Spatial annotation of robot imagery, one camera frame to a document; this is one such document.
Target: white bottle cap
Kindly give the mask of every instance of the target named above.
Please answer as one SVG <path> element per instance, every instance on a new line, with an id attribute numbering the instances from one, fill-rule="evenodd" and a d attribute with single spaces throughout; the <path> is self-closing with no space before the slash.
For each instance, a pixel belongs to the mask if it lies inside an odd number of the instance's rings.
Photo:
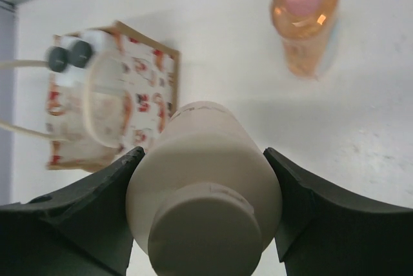
<path id="1" fill-rule="evenodd" d="M 208 182 L 168 197 L 148 240 L 149 259 L 158 275 L 250 276 L 262 251 L 253 207 L 234 190 Z"/>

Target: black bottle cap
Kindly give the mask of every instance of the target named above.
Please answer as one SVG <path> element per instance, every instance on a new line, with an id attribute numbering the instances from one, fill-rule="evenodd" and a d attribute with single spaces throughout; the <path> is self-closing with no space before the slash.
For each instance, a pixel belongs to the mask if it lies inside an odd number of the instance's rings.
<path id="1" fill-rule="evenodd" d="M 68 52 L 62 47 L 54 46 L 51 47 L 47 55 L 47 63 L 49 69 L 53 72 L 61 73 L 63 72 L 68 63 Z"/>
<path id="2" fill-rule="evenodd" d="M 88 42 L 77 41 L 70 49 L 69 62 L 77 68 L 85 68 L 92 55 L 93 49 Z"/>

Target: transparent orange bottle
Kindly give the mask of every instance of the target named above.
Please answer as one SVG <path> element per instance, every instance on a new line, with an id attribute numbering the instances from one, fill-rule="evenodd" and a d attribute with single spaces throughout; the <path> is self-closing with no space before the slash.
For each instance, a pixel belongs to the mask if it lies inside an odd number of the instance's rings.
<path id="1" fill-rule="evenodd" d="M 338 4 L 339 0 L 272 0 L 272 22 L 293 74 L 317 77 L 330 66 L 337 46 Z"/>

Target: white bottle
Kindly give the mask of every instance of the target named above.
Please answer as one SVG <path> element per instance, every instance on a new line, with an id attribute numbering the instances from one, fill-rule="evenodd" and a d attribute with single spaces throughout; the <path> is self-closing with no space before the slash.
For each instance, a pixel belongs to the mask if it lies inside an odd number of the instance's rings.
<path id="1" fill-rule="evenodd" d="M 213 102 L 172 116 L 126 193 L 129 227 L 158 275 L 251 275 L 281 208 L 273 169 Z"/>

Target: white table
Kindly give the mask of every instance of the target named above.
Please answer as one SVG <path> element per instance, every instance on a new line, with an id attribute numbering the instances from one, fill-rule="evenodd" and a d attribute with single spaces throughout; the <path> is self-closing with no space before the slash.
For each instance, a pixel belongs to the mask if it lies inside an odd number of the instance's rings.
<path id="1" fill-rule="evenodd" d="M 54 33 L 122 20 L 182 51 L 181 104 L 218 101 L 260 148 L 353 192 L 413 207 L 413 2 L 341 0 L 339 52 L 319 81 L 285 70 L 269 2 L 34 0 L 19 9 L 18 56 L 42 57 Z M 44 129 L 46 86 L 46 73 L 18 71 L 17 124 Z M 15 201 L 84 176 L 46 172 L 48 153 L 46 143 L 16 135 Z M 282 275 L 276 261 L 271 245 L 255 275 Z M 138 248 L 129 274 L 154 275 Z"/>

